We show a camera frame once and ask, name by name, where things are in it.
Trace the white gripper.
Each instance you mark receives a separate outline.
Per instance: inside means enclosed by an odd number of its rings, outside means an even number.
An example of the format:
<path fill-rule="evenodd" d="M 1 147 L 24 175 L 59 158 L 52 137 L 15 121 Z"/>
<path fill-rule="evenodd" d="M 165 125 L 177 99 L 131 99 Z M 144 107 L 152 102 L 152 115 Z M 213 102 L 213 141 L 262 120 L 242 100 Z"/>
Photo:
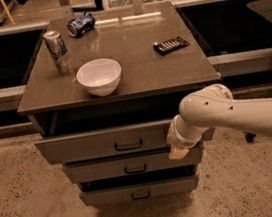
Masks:
<path fill-rule="evenodd" d="M 168 158 L 182 160 L 188 154 L 188 149 L 194 147 L 201 137 L 201 129 L 188 124 L 182 118 L 174 118 L 166 137 L 167 144 L 171 147 Z"/>

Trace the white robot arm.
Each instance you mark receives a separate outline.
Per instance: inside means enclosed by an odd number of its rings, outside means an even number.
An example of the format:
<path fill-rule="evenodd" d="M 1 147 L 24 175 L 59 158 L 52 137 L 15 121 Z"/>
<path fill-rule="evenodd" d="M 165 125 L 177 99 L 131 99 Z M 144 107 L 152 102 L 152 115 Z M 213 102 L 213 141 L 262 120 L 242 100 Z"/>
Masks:
<path fill-rule="evenodd" d="M 181 160 L 209 128 L 226 127 L 272 137 L 272 98 L 234 99 L 222 84 L 185 96 L 167 134 L 169 158 Z"/>

